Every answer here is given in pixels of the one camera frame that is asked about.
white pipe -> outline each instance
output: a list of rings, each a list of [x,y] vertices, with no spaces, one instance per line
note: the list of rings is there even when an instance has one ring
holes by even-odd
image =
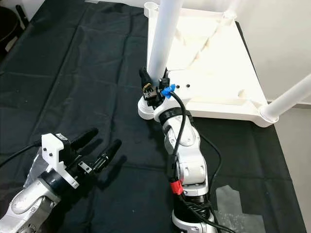
[[[158,80],[164,75],[182,4],[183,0],[161,0],[150,61],[147,64],[153,85],[158,85]]]
[[[311,74],[278,97],[275,101],[260,109],[261,115],[271,121],[292,108],[299,101],[311,94]]]

blue cable clip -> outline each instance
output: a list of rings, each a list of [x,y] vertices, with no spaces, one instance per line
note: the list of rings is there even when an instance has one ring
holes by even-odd
[[[161,91],[162,95],[164,95],[166,98],[170,98],[172,95],[170,94],[171,91],[175,90],[175,84],[172,84],[168,87],[166,87],[163,91]]]

black fabric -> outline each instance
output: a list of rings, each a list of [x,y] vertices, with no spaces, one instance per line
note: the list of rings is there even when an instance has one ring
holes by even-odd
[[[0,162],[43,133],[74,137],[98,127],[81,152],[89,161],[114,139],[123,141],[99,181],[56,206],[43,232],[172,232],[161,126],[137,114],[147,29],[140,8],[46,0],[2,62]],[[223,153],[216,187],[238,190],[243,212],[262,215],[267,233],[306,232],[274,126],[207,118],[194,124]],[[211,175],[217,155],[204,141],[201,150]],[[0,169],[0,216],[21,190],[35,153]],[[211,197],[216,205],[215,192]]]

black tablecloth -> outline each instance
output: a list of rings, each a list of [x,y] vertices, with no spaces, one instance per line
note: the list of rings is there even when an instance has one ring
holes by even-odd
[[[89,160],[115,138],[123,141],[98,184],[89,192],[73,192],[71,204],[56,206],[43,232],[171,232],[163,133],[160,124],[137,114],[147,29],[140,8],[46,0],[2,62],[0,162],[49,132],[71,136],[98,127],[99,135],[81,152]],[[305,232],[274,126],[194,120],[223,153],[216,187],[238,190],[243,212],[263,216],[267,233]],[[201,150],[210,175],[217,155],[204,142]],[[0,216],[22,188],[35,153],[0,169]],[[215,192],[212,202],[217,209]]]

red cable tie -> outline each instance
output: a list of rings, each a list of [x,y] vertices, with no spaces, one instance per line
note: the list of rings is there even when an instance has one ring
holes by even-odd
[[[180,195],[183,193],[183,187],[180,181],[171,182],[171,188],[174,194]]]

